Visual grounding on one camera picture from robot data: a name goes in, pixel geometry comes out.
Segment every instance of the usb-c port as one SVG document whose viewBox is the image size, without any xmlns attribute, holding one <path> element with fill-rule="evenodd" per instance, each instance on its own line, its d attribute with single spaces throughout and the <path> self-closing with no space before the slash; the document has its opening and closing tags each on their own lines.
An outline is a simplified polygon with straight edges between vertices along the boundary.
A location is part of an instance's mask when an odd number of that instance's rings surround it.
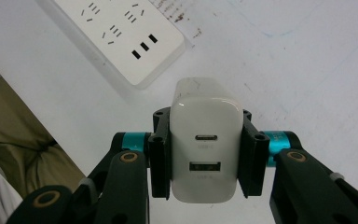
<svg viewBox="0 0 358 224">
<path fill-rule="evenodd" d="M 199 141 L 216 141 L 217 135 L 196 135 L 196 140 Z"/>
</svg>

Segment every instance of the khaki pants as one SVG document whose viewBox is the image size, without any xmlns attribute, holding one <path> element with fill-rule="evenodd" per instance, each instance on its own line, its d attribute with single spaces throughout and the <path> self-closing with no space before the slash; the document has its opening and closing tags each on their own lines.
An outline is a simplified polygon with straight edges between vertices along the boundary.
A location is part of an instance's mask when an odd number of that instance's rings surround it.
<svg viewBox="0 0 358 224">
<path fill-rule="evenodd" d="M 46 185 L 77 188 L 84 175 L 20 97 L 0 78 L 0 167 L 25 197 Z"/>
</svg>

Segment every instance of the usb-a port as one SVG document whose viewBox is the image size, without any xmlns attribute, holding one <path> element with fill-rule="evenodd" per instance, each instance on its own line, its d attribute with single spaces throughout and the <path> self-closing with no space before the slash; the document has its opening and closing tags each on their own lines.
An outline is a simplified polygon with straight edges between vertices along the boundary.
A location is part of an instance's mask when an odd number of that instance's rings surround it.
<svg viewBox="0 0 358 224">
<path fill-rule="evenodd" d="M 219 162 L 191 162 L 190 171 L 220 171 Z"/>
</svg>

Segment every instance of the power outlet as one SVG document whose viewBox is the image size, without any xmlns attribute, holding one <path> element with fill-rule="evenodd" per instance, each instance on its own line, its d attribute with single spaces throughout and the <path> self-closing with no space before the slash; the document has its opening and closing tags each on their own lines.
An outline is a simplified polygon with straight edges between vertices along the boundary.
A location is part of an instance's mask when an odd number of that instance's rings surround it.
<svg viewBox="0 0 358 224">
<path fill-rule="evenodd" d="M 148 0 L 54 0 L 129 82 L 148 85 L 185 51 L 183 35 Z"/>
</svg>

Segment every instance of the white tabletop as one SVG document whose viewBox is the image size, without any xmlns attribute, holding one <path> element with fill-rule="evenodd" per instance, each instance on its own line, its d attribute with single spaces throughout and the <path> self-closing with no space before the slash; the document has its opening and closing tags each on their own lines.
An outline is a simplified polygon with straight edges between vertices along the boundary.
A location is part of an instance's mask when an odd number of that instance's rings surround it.
<svg viewBox="0 0 358 224">
<path fill-rule="evenodd" d="M 151 132 L 182 77 L 215 77 L 258 130 L 291 130 L 358 188 L 358 1 L 156 0 L 186 52 L 136 90 L 52 6 L 0 0 L 0 74 L 87 175 L 116 132 Z M 151 200 L 152 223 L 273 223 L 264 195 L 222 204 Z"/>
</svg>

